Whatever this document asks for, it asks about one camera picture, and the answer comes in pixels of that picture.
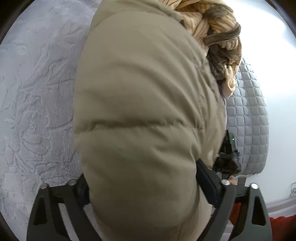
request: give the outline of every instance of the quilted mattress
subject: quilted mattress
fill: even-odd
[[[99,3],[35,0],[0,45],[0,212],[20,241],[26,239],[40,184],[64,185],[81,174],[73,141],[72,94],[79,56]],[[242,153],[242,174],[253,174],[266,160],[266,106],[245,61],[237,82],[234,96],[227,100],[228,126]],[[90,205],[86,213],[98,231]],[[76,241],[71,226],[67,229]]]
[[[226,99],[227,128],[240,152],[242,171],[237,176],[262,172],[267,158],[269,125],[266,101],[247,59],[235,77],[233,96]]]

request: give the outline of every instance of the bolt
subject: bolt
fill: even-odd
[[[77,180],[76,180],[76,179],[71,179],[71,180],[68,182],[68,185],[69,185],[69,186],[74,186],[76,183],[77,183]]]
[[[222,179],[221,183],[225,186],[229,186],[230,185],[230,181],[226,180],[226,179]]]
[[[256,183],[251,183],[250,187],[253,188],[253,189],[258,189],[259,188],[259,186]]]
[[[48,184],[47,183],[42,183],[40,185],[40,189],[45,189],[45,188],[48,188]]]

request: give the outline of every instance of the beige puffer jacket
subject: beige puffer jacket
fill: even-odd
[[[81,54],[75,144],[103,240],[196,240],[225,113],[200,46],[155,0],[104,0]]]

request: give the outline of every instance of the cable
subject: cable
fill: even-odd
[[[296,195],[296,187],[293,187],[294,184],[296,184],[296,182],[294,182],[294,183],[291,184],[291,194],[290,194],[290,197]]]

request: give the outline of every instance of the floor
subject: floor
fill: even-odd
[[[269,115],[269,151],[257,183],[265,202],[286,199],[296,182],[296,38],[264,0],[225,0],[242,26],[243,56],[252,64]]]

